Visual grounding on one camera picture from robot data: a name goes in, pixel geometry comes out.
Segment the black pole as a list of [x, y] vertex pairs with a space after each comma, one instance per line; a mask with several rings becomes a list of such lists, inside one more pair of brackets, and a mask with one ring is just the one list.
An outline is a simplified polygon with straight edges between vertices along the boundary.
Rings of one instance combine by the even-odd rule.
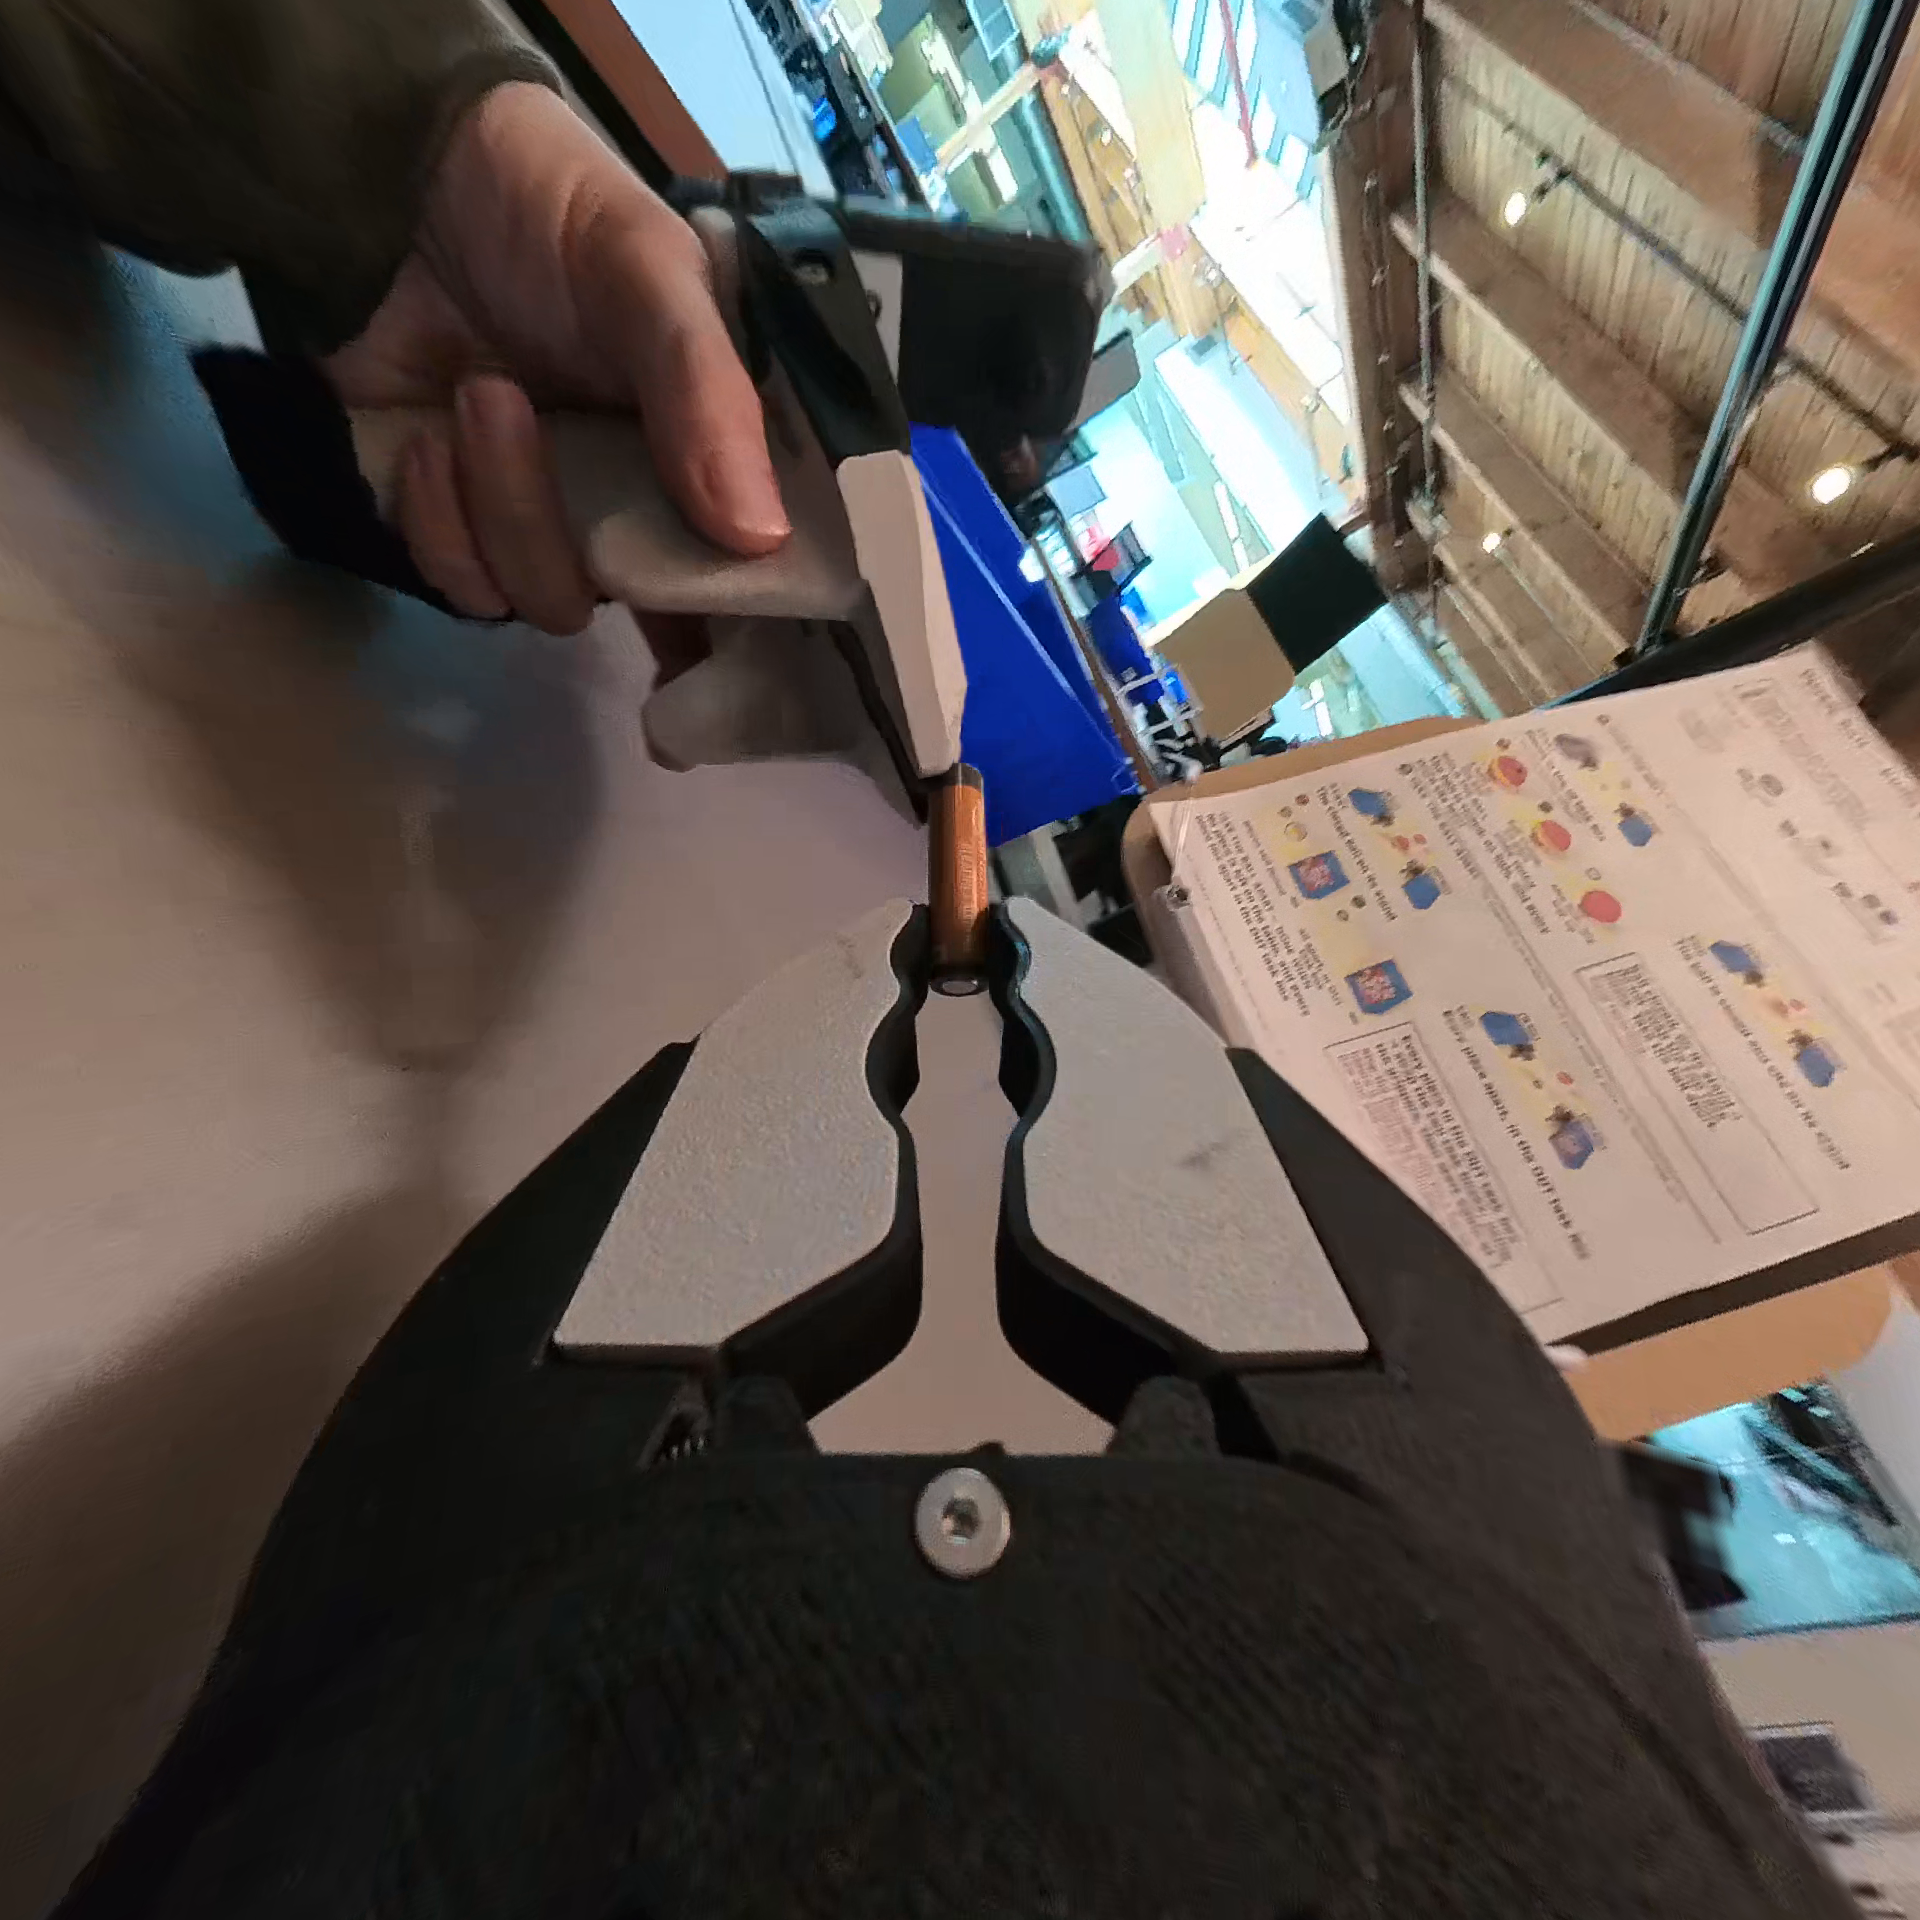
[[1549, 700], [1567, 709], [1707, 674], [1753, 666], [1822, 641], [1907, 600], [1918, 589], [1918, 534], [1875, 542], [1813, 579], [1680, 641], [1633, 656], [1603, 679]]

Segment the person's left hand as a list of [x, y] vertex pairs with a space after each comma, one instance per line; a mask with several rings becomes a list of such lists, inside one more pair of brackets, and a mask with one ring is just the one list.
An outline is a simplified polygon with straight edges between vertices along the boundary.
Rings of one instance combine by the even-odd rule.
[[388, 516], [456, 614], [552, 635], [596, 614], [552, 412], [638, 421], [665, 491], [716, 546], [750, 561], [788, 535], [702, 242], [542, 85], [464, 114], [388, 296], [323, 372], [348, 410], [439, 415], [400, 453]]

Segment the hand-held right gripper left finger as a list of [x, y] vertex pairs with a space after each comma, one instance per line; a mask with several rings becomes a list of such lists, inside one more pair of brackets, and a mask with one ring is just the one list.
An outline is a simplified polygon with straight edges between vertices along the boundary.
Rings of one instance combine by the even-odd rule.
[[888, 901], [720, 1013], [560, 1314], [574, 1364], [775, 1381], [823, 1414], [922, 1310], [905, 1108], [918, 1088], [922, 909]]

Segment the person's left forearm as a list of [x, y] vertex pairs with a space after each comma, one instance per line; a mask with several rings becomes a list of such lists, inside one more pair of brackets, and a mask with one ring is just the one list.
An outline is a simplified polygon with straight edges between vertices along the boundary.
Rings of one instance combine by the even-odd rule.
[[557, 70], [470, 2], [7, 2], [4, 189], [179, 276], [242, 276], [276, 349], [372, 323], [490, 92]]

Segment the black panel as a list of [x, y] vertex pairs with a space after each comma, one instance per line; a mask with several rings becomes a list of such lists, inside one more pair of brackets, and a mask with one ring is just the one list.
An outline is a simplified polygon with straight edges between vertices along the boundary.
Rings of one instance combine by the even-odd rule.
[[1240, 589], [1295, 676], [1388, 604], [1376, 572], [1326, 516], [1310, 516]]

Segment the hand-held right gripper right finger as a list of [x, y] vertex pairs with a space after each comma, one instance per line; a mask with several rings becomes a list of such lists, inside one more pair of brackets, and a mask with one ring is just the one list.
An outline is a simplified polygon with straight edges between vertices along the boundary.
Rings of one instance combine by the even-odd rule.
[[996, 1312], [1099, 1420], [1149, 1381], [1367, 1362], [1370, 1344], [1236, 1068], [1150, 974], [1033, 901], [993, 914], [1010, 1131]]

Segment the printed instruction sheet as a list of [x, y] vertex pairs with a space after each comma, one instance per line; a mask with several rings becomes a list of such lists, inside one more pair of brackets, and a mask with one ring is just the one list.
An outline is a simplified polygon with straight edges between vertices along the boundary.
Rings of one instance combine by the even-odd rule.
[[1824, 646], [1149, 818], [1209, 1019], [1543, 1342], [1916, 1254], [1916, 772]]

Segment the instruction sheet on stand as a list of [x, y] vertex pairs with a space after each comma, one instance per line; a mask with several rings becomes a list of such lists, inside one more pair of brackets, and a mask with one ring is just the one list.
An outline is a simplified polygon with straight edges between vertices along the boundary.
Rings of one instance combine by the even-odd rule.
[[[1226, 1041], [1243, 1041], [1213, 974], [1179, 932], [1179, 909], [1172, 901], [1175, 858], [1164, 851], [1160, 830], [1172, 824], [1177, 803], [1215, 804], [1276, 783], [1305, 783], [1309, 773], [1344, 772], [1363, 756], [1410, 756], [1465, 732], [1475, 732], [1475, 722], [1417, 719], [1149, 792], [1122, 831], [1120, 860], [1154, 963], [1168, 986]], [[1904, 1254], [1804, 1290], [1699, 1310], [1693, 1320], [1658, 1328], [1630, 1342], [1604, 1346], [1590, 1334], [1579, 1344], [1583, 1358], [1568, 1360], [1570, 1390], [1600, 1435], [1626, 1441], [1725, 1404], [1839, 1375], [1874, 1354], [1889, 1320], [1912, 1312], [1916, 1254]]]

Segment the blue plastic bin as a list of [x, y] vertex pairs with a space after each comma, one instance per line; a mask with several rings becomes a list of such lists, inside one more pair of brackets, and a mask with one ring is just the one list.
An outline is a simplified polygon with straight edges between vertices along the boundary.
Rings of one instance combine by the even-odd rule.
[[1135, 799], [1069, 622], [972, 451], [939, 428], [913, 425], [908, 443], [968, 679], [962, 758], [982, 780], [989, 846]]

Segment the orange black battery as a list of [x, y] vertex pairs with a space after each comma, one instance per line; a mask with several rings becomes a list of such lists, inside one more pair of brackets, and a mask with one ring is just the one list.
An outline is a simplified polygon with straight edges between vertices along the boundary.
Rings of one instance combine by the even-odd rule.
[[975, 995], [986, 985], [990, 872], [980, 773], [957, 763], [926, 796], [929, 986]]

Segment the black ceiling track rail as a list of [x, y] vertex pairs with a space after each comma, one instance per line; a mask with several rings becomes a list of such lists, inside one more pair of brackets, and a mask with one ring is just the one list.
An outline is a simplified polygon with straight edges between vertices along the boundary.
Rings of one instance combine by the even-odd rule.
[[1914, 2], [1857, 2], [1854, 10], [1626, 665], [1676, 639], [1678, 612], [1698, 584], [1745, 440], [1800, 319], [1914, 18]]

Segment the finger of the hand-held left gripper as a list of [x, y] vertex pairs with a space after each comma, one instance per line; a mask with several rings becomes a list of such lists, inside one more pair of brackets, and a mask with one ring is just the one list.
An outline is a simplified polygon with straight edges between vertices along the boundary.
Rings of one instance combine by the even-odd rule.
[[845, 460], [836, 481], [862, 599], [834, 626], [834, 753], [925, 824], [962, 760], [968, 696], [937, 535], [908, 453]]

